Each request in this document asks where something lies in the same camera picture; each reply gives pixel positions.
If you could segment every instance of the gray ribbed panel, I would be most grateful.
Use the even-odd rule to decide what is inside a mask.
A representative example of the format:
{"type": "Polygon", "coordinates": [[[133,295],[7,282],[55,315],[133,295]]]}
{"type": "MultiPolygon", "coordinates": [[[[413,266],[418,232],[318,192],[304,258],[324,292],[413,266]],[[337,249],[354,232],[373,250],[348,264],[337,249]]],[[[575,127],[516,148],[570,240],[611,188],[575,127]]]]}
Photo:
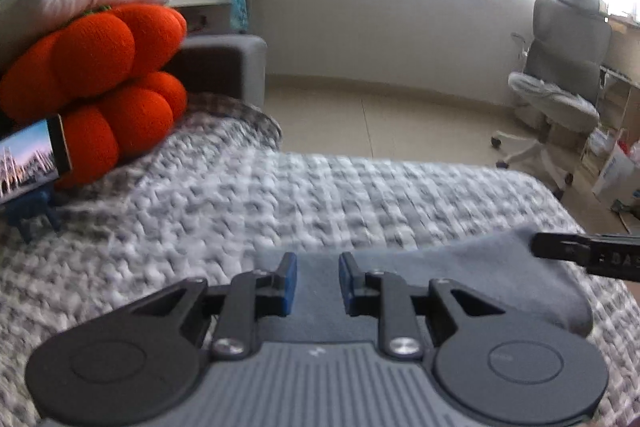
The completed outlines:
{"type": "MultiPolygon", "coordinates": [[[[266,343],[213,365],[190,399],[140,427],[466,427],[418,365],[370,344],[266,343]]],[[[42,427],[54,427],[46,422],[42,427]]]]}

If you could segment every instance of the tile floor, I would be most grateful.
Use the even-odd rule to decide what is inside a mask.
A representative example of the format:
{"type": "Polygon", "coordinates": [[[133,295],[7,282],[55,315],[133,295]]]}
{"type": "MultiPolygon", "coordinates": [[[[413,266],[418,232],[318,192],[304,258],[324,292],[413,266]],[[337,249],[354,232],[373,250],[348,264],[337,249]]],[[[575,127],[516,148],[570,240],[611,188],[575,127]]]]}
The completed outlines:
{"type": "MultiPolygon", "coordinates": [[[[265,111],[282,126],[282,149],[287,152],[494,165],[501,153],[490,146],[493,131],[530,134],[508,115],[402,95],[336,89],[271,87],[266,93],[265,111]]],[[[565,168],[577,164],[575,154],[559,149],[552,152],[565,168]]],[[[535,164],[517,168],[545,181],[535,164]]],[[[562,203],[587,232],[626,233],[618,216],[591,194],[580,169],[562,203]]],[[[640,298],[640,285],[630,285],[630,289],[640,298]]]]}

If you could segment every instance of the plush toy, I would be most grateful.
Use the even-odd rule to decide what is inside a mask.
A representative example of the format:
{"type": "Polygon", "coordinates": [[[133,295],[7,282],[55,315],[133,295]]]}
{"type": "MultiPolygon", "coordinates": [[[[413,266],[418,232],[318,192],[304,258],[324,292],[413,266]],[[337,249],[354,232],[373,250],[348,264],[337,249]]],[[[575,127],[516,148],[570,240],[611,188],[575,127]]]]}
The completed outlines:
{"type": "Polygon", "coordinates": [[[171,8],[124,4],[85,14],[41,38],[0,80],[0,108],[18,124],[60,113],[72,172],[92,182],[167,135],[186,108],[182,84],[160,68],[186,22],[171,8]]]}

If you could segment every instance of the tile grout line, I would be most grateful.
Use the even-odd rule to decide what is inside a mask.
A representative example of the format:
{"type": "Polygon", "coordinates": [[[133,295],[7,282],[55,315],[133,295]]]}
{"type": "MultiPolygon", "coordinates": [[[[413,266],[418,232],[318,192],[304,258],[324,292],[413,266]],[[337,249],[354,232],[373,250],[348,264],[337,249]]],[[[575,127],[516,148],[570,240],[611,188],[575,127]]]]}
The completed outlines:
{"type": "Polygon", "coordinates": [[[369,150],[371,151],[371,158],[373,159],[373,142],[371,141],[369,123],[367,122],[367,111],[364,109],[364,100],[362,98],[360,99],[360,105],[362,106],[362,115],[364,116],[364,127],[367,129],[367,138],[369,138],[369,150]]]}

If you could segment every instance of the gray and white woven blanket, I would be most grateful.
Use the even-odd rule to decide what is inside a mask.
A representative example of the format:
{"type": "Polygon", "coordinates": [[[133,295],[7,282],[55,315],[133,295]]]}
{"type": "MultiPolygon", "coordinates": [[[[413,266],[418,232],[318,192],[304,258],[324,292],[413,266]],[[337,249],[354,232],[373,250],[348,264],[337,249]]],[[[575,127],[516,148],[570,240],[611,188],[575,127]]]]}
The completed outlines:
{"type": "MultiPolygon", "coordinates": [[[[85,187],[59,234],[33,223],[25,245],[0,223],[0,423],[33,426],[30,352],[74,324],[185,277],[228,283],[245,251],[440,245],[533,224],[580,228],[519,172],[278,152],[258,110],[199,95],[154,152],[85,187]]],[[[566,269],[594,310],[590,340],[610,367],[597,425],[640,412],[640,310],[622,282],[566,269]]]]}

